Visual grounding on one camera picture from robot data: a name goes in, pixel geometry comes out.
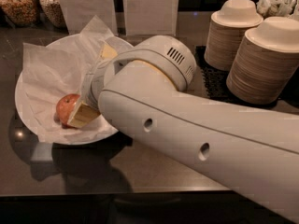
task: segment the glass jar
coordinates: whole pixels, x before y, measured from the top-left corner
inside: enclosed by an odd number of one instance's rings
[[[54,26],[58,28],[66,27],[59,0],[39,0],[39,3],[45,15]]]
[[[1,8],[18,26],[27,26],[39,19],[37,0],[0,0]]]

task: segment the white robotic arm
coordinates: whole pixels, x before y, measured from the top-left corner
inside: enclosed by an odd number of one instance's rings
[[[299,117],[186,93],[196,62],[154,36],[86,79],[83,94],[121,132],[299,222]]]

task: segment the food item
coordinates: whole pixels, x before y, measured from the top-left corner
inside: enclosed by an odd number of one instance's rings
[[[39,0],[39,3],[47,18],[54,26],[58,28],[66,27],[59,0]]]
[[[27,26],[38,21],[37,0],[0,0],[0,5],[15,25]]]
[[[76,101],[80,95],[75,93],[70,93],[64,96],[56,105],[56,114],[59,118],[59,121],[62,123],[63,128],[71,128],[72,126],[67,125],[68,118],[72,113]]]

